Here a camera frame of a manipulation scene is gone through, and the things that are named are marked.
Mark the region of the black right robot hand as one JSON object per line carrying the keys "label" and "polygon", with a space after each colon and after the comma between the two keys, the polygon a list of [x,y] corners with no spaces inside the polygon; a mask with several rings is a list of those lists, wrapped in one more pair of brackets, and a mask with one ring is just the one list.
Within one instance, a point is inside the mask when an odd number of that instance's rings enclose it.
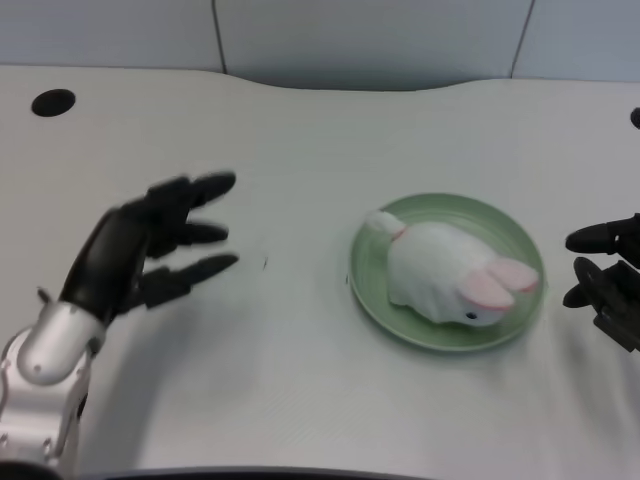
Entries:
{"label": "black right robot hand", "polygon": [[572,232],[565,248],[577,284],[563,305],[590,306],[593,323],[628,352],[639,349],[639,215],[588,226]]}

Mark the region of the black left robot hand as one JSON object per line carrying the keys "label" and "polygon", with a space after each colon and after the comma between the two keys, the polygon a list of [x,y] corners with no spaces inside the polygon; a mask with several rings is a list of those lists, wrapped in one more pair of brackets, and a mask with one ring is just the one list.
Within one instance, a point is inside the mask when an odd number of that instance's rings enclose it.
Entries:
{"label": "black left robot hand", "polygon": [[139,306],[155,308],[188,295],[239,257],[214,255],[179,270],[143,271],[177,248],[223,242],[224,226],[190,222],[194,209],[223,197],[236,183],[232,171],[190,179],[175,177],[146,194],[108,210],[76,257],[59,300],[92,314],[103,326]]}

